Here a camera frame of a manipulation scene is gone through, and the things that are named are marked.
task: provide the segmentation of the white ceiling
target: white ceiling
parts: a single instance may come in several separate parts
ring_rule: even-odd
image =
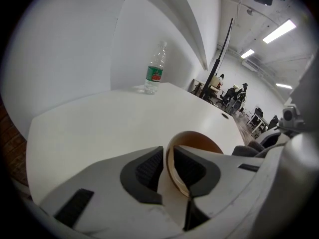
[[[253,15],[247,13],[249,8],[253,9]],[[273,0],[271,6],[253,0],[221,0],[219,45],[226,38],[231,18],[235,22],[228,48],[238,54],[253,49],[255,53],[248,59],[262,69],[274,91],[286,100],[290,90],[275,83],[295,87],[307,61],[317,51],[317,44],[310,36],[307,11],[297,0]],[[297,26],[295,29],[269,44],[262,40],[288,19]]]

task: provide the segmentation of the ceiling light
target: ceiling light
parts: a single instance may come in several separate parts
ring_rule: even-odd
[[[289,32],[290,30],[294,29],[296,27],[295,24],[289,19],[284,24],[282,24],[280,27],[278,27],[275,31],[267,35],[263,41],[266,43],[270,43],[273,40],[277,39],[278,37],[282,36],[283,34]]]
[[[244,53],[243,55],[241,55],[242,58],[247,58],[248,56],[250,56],[251,54],[253,54],[255,51],[253,50],[249,50],[246,53]]]
[[[280,83],[276,83],[276,85],[277,85],[278,87],[283,87],[283,88],[287,88],[287,89],[292,89],[292,87],[289,86],[289,85],[280,84]]]

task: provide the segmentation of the brown cup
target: brown cup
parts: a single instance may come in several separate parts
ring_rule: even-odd
[[[215,153],[223,154],[218,145],[208,138],[207,136],[194,132],[194,131],[185,131],[175,135],[169,142],[166,152],[166,166],[168,174],[173,181],[176,188],[185,196],[189,196],[189,191],[181,178],[179,177],[175,166],[174,166],[174,146],[188,146],[196,149],[211,151]]]

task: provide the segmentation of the plastic bottle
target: plastic bottle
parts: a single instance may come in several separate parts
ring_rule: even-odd
[[[166,60],[166,45],[166,42],[160,42],[157,51],[154,54],[151,63],[149,64],[144,84],[144,90],[147,94],[153,95],[159,88],[160,79]]]

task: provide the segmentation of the bottle label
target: bottle label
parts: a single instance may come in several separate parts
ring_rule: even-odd
[[[149,66],[148,73],[146,74],[146,79],[151,82],[159,82],[163,69]]]

